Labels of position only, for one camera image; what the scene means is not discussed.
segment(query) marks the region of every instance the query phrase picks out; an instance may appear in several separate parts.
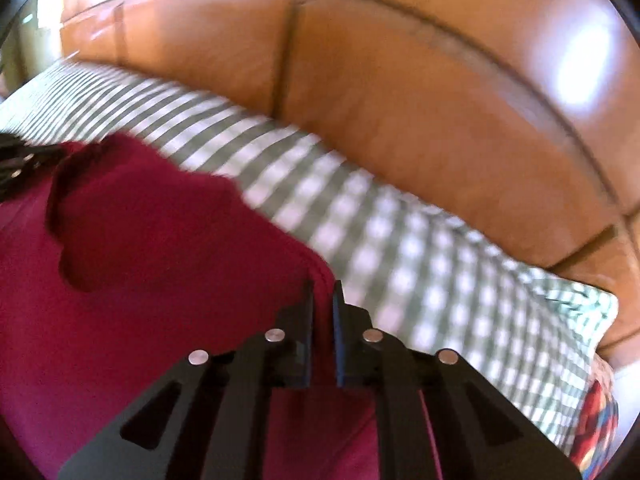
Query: triangular cutout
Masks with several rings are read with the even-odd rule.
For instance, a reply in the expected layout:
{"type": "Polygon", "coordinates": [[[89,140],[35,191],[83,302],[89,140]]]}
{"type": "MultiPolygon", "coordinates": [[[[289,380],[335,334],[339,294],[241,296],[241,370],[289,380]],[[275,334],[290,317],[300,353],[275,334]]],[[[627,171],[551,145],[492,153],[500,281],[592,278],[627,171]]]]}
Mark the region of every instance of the triangular cutout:
{"type": "Polygon", "coordinates": [[[160,444],[164,428],[180,397],[180,384],[167,384],[151,402],[137,412],[120,430],[124,440],[144,449],[155,449],[160,444]]]}
{"type": "Polygon", "coordinates": [[[515,423],[496,408],[477,386],[467,383],[465,390],[489,446],[501,446],[522,437],[522,432],[515,423]]]}

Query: metal pin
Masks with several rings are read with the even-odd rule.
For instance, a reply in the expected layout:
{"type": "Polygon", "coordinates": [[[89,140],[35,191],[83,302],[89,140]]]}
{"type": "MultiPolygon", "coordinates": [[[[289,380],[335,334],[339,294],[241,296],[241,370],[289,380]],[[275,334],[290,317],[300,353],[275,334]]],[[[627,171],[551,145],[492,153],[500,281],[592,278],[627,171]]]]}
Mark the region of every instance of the metal pin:
{"type": "Polygon", "coordinates": [[[284,333],[284,330],[281,328],[272,328],[271,330],[267,330],[267,332],[264,334],[264,338],[269,342],[269,343],[279,343],[280,341],[282,341],[284,339],[284,336],[286,334],[284,333]]]}
{"type": "Polygon", "coordinates": [[[362,333],[362,337],[367,343],[379,343],[380,341],[382,341],[383,334],[382,332],[380,332],[380,330],[369,328],[362,333]]]}
{"type": "Polygon", "coordinates": [[[460,356],[458,355],[458,352],[449,348],[445,348],[438,352],[438,359],[444,365],[454,365],[458,362],[459,358],[460,356]]]}
{"type": "Polygon", "coordinates": [[[189,354],[189,362],[194,366],[203,365],[209,360],[209,354],[204,350],[194,350],[189,354]]]}

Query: red garment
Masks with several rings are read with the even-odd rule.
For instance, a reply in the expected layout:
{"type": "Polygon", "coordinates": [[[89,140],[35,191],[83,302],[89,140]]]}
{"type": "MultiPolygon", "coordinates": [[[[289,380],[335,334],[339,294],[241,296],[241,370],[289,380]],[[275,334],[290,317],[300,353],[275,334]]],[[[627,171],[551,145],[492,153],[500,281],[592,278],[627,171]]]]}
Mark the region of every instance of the red garment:
{"type": "MultiPolygon", "coordinates": [[[[272,326],[314,282],[314,381],[333,381],[334,277],[226,178],[179,171],[116,134],[0,204],[0,413],[53,479],[190,351],[272,326]]],[[[275,392],[266,479],[378,478],[372,400],[275,392]]]]}

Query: checkered tablecloth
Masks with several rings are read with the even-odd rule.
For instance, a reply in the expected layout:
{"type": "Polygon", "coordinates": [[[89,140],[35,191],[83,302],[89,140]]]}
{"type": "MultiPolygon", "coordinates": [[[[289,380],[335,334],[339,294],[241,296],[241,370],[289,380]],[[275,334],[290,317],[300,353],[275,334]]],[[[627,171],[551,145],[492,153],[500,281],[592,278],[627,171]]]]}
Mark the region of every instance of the checkered tablecloth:
{"type": "Polygon", "coordinates": [[[176,83],[63,62],[0,105],[0,129],[34,143],[125,130],[185,170],[232,176],[253,208],[329,263],[375,325],[419,351],[459,351],[570,450],[613,295],[513,260],[313,134],[176,83]]]}

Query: multicolored cloth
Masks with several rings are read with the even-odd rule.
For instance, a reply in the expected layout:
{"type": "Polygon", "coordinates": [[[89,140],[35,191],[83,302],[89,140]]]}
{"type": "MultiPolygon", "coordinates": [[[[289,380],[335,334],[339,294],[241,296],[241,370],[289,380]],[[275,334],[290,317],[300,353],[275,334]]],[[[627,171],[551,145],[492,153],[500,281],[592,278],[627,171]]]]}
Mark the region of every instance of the multicolored cloth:
{"type": "Polygon", "coordinates": [[[618,428],[618,403],[595,381],[587,393],[569,458],[584,480],[594,479],[612,455],[618,428]]]}
{"type": "Polygon", "coordinates": [[[35,144],[125,130],[184,170],[231,176],[252,208],[327,261],[376,326],[421,352],[457,350],[571,449],[596,346],[618,311],[612,294],[514,260],[318,136],[174,82],[62,62],[0,105],[0,129],[35,144]]]}

